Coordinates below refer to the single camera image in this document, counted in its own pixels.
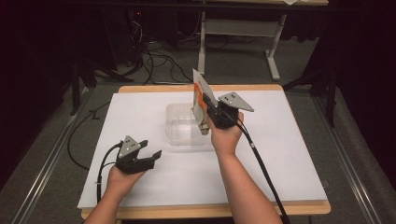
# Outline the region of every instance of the clear plastic container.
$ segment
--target clear plastic container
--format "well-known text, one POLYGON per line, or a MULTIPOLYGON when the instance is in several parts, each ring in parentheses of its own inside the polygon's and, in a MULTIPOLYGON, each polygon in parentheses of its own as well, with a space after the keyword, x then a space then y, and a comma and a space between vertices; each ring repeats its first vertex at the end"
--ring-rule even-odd
POLYGON ((170 104, 166 107, 166 136, 174 146, 210 145, 210 133, 202 135, 192 113, 192 104, 170 104))

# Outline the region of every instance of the gray carpet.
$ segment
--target gray carpet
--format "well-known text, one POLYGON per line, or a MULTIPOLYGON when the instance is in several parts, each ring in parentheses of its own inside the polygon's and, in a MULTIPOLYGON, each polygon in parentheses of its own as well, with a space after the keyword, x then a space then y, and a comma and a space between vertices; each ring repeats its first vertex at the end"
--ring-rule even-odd
MULTIPOLYGON (((268 66, 263 58, 263 45, 269 40, 263 39, 253 43, 232 42, 222 49, 208 49, 206 56, 205 79, 209 84, 255 84, 273 83, 268 66)), ((276 64, 281 81, 285 84, 299 77, 304 71, 306 62, 316 42, 298 43, 292 39, 281 41, 276 52, 276 64)), ((215 48, 221 46, 221 40, 208 44, 215 48)), ((187 76, 191 77, 191 69, 196 67, 198 54, 196 46, 179 45, 177 48, 163 46, 161 52, 172 56, 180 64, 187 76)), ((139 85, 146 81, 148 72, 139 70, 132 75, 139 85)), ((175 82, 183 79, 176 67, 170 63, 155 67, 152 79, 155 82, 175 82)), ((111 95, 117 92, 121 83, 98 78, 98 86, 90 91, 87 103, 81 109, 76 124, 88 115, 90 110, 108 102, 111 95)), ((307 144, 312 160, 317 168, 319 178, 325 186, 325 191, 332 206, 328 215, 313 216, 312 223, 371 223, 361 209, 350 181, 345 174, 342 162, 326 122, 321 116, 316 101, 308 92, 309 87, 287 92, 291 109, 307 144)), ((99 119, 87 119, 74 133, 70 149, 73 156, 81 164, 89 166, 96 147, 103 122, 106 118, 105 106, 96 113, 99 119)), ((71 91, 64 96, 64 103, 47 120, 40 135, 35 140, 28 154, 15 170, 0 192, 0 223, 11 223, 17 214, 23 200, 39 175, 46 158, 69 121, 71 111, 71 91)), ((371 196, 373 207, 382 223, 395 223, 396 205, 395 191, 380 170, 370 150, 359 134, 342 95, 337 95, 335 107, 335 129, 362 184, 371 196)), ((46 183, 39 193, 32 213, 26 218, 26 223, 81 223, 80 211, 77 209, 79 194, 82 191, 87 171, 76 166, 69 159, 64 144, 62 155, 46 183)), ((309 217, 292 216, 291 223, 309 223, 309 217)), ((195 220, 136 220, 131 223, 233 223, 231 219, 195 219, 195 220)))

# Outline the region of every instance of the hand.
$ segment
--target hand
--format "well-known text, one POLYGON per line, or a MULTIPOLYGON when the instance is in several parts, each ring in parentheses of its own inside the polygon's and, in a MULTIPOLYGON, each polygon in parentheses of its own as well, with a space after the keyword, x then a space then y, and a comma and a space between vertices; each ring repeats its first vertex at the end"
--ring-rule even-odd
POLYGON ((110 194, 112 197, 122 200, 144 173, 145 172, 140 172, 134 175, 126 175, 116 166, 111 167, 108 173, 106 194, 110 194))
MULTIPOLYGON (((240 119, 238 123, 241 124, 241 121, 244 121, 244 114, 239 112, 238 117, 240 119)), ((211 119, 208 120, 208 125, 212 130, 212 145, 218 157, 235 155, 236 145, 241 138, 242 131, 236 125, 227 130, 218 129, 211 119)))

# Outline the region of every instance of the floor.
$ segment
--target floor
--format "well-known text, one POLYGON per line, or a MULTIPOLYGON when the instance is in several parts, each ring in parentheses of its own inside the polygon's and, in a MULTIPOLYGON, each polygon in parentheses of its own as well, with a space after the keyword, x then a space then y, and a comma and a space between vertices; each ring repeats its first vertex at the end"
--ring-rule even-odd
MULTIPOLYGON (((207 43, 205 79, 209 84, 284 85, 298 78, 316 45, 316 41, 299 43, 296 39, 281 41, 276 51, 276 64, 281 80, 274 82, 263 57, 268 39, 213 37, 207 43)), ((96 142, 106 119, 107 107, 122 85, 176 84, 188 81, 196 67, 198 51, 195 41, 180 43, 176 48, 161 42, 148 45, 153 61, 146 53, 145 65, 131 75, 133 83, 119 83, 97 77, 95 89, 81 88, 82 102, 75 116, 70 116, 71 90, 64 103, 46 121, 43 130, 25 158, 0 192, 0 223, 81 223, 77 209, 79 195, 87 172, 76 166, 68 149, 78 162, 89 166, 96 142), (90 119, 90 111, 96 110, 90 119)), ((120 64, 120 71, 128 67, 120 64)), ((332 211, 328 215, 293 216, 291 223, 392 223, 396 221, 396 194, 380 170, 353 118, 348 113, 341 92, 337 92, 334 110, 335 128, 323 117, 323 99, 312 98, 309 86, 287 92, 290 107, 300 127, 319 178, 328 195, 332 211)), ((225 218, 221 223, 232 223, 225 218)), ((135 220, 131 223, 219 223, 218 219, 135 220)))

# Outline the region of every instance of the wooden tabletop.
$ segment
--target wooden tabletop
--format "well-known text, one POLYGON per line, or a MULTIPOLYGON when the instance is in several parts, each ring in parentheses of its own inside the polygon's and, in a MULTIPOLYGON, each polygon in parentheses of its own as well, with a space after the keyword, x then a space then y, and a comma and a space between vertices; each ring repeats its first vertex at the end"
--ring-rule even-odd
MULTIPOLYGON (((213 91, 283 91, 279 85, 211 85, 213 91)), ((166 92, 193 91, 193 85, 180 86, 124 86, 119 93, 128 92, 166 92)), ((283 202, 288 215, 328 214, 331 206, 328 200, 309 202, 283 202)), ((81 215, 86 218, 91 209, 82 209, 81 215)), ((198 218, 198 217, 231 217, 228 204, 172 205, 150 207, 121 207, 117 219, 161 219, 161 218, 198 218)))

